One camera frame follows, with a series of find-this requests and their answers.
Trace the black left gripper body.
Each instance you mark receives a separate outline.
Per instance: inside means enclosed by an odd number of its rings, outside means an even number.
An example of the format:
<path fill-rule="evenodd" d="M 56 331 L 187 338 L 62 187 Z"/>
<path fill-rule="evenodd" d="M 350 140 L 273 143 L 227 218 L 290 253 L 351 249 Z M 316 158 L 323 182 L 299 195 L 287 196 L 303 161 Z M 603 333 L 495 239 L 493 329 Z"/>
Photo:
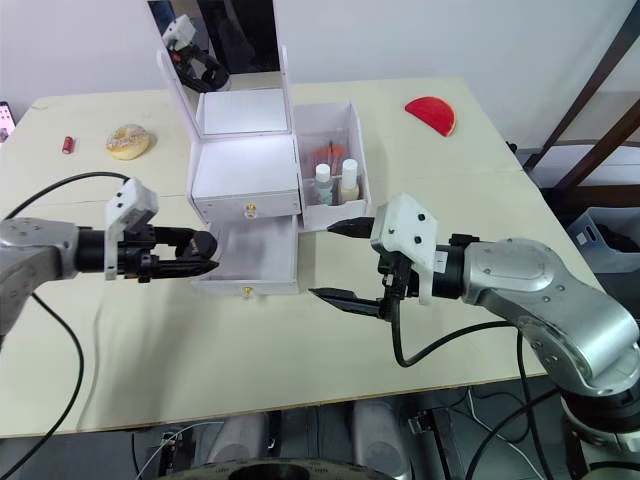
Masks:
<path fill-rule="evenodd" d="M 138 232 L 125 232 L 118 243 L 117 273 L 139 283 L 149 283 L 157 256 L 153 254 L 156 234 L 152 225 L 145 225 Z"/>

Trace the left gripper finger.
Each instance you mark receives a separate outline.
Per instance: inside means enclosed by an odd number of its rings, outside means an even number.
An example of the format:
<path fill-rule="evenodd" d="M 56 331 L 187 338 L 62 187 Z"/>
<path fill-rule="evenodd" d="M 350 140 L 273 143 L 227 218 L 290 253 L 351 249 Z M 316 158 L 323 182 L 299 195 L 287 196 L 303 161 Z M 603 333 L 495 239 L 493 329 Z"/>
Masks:
<path fill-rule="evenodd" d="M 155 243 L 168 246 L 186 246 L 194 234 L 191 228 L 154 226 Z"/>
<path fill-rule="evenodd" d="M 154 257 L 148 270 L 150 279 L 190 278 L 209 273 L 219 266 L 210 259 L 160 260 Z"/>

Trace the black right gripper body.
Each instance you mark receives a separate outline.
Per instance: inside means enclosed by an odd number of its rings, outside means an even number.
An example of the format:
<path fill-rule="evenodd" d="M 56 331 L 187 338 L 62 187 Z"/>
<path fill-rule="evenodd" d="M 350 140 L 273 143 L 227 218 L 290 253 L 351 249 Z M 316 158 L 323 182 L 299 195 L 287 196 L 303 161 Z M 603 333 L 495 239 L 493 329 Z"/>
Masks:
<path fill-rule="evenodd" d="M 378 272 L 382 275 L 384 287 L 384 296 L 380 300 L 381 317 L 391 321 L 393 310 L 401 300 L 419 296 L 419 276 L 413 270 L 412 261 L 399 252 L 381 254 Z"/>

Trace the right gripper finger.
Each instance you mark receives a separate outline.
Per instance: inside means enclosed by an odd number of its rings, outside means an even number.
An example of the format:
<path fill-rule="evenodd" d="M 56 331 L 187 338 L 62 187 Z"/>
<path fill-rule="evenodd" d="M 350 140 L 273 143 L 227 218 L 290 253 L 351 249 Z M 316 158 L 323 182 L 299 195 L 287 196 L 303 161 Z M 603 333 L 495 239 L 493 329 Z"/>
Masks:
<path fill-rule="evenodd" d="M 384 319 L 380 300 L 363 299 L 353 291 L 328 287 L 310 288 L 309 292 L 343 312 Z"/>
<path fill-rule="evenodd" d="M 355 217 L 337 221 L 329 225 L 326 231 L 349 238 L 369 239 L 373 225 L 373 217 Z"/>

